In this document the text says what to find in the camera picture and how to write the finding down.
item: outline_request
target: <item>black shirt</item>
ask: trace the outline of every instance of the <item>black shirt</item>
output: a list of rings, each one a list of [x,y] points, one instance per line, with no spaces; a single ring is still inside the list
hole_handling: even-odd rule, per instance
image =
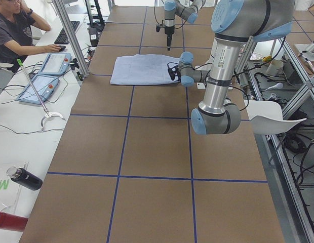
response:
[[[4,46],[6,42],[15,40],[21,46],[32,46],[31,25],[35,20],[24,11],[19,14],[13,14],[16,23],[7,20],[0,13],[0,62],[12,63],[14,66],[10,69],[16,72],[19,69],[17,59],[25,60],[27,56],[19,56],[9,48]]]

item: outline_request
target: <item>man's hand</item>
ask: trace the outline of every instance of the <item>man's hand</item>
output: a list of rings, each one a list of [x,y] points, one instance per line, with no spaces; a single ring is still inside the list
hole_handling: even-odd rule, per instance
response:
[[[51,44],[45,46],[46,52],[59,52],[60,51],[60,46],[56,44]]]
[[[25,3],[25,0],[19,0],[20,1],[20,9],[29,13],[31,10],[30,8],[27,6],[27,4]]]

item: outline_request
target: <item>keyboard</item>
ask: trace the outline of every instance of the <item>keyboard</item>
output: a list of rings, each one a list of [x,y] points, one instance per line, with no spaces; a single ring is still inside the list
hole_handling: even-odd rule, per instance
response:
[[[72,25],[74,31],[77,30],[77,27],[79,26],[79,24],[80,24],[79,21],[71,20],[71,25]],[[58,37],[55,40],[55,44],[61,45],[61,44],[68,44],[68,43],[69,43],[68,37],[66,35],[66,32],[65,32],[64,28],[62,28],[60,33],[59,33],[59,35],[58,35]]]

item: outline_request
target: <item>tiled table surface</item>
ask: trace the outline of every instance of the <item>tiled table surface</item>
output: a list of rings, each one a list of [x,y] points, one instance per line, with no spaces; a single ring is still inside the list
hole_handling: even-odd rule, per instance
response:
[[[153,8],[112,9],[21,243],[284,242],[246,111],[235,132],[200,136],[189,115],[203,90],[109,84],[118,56],[191,51],[203,64],[212,12],[176,29],[168,52]],[[310,43],[314,13],[295,21],[288,42]]]

